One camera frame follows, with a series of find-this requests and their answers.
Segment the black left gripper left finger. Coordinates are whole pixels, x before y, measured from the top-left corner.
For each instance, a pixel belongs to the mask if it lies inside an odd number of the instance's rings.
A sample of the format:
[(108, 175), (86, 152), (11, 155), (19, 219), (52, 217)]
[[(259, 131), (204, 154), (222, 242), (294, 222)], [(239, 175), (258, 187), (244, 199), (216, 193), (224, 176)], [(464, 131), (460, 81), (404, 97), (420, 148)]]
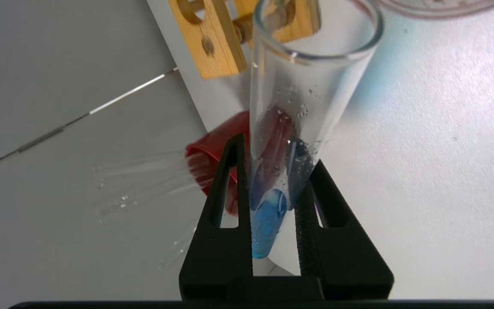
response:
[[(253, 276), (243, 133), (226, 143), (179, 275), (182, 300), (223, 300), (229, 283)], [(237, 171), (238, 225), (221, 227), (231, 170)]]

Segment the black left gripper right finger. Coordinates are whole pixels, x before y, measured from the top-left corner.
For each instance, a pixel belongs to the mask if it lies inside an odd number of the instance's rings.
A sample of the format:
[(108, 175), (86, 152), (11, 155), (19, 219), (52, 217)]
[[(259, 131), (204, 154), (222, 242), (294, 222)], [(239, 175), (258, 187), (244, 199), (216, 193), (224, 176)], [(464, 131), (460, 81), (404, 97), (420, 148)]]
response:
[(374, 246), (323, 162), (296, 206), (295, 232), (302, 276), (319, 280), (328, 300), (385, 300), (392, 270)]

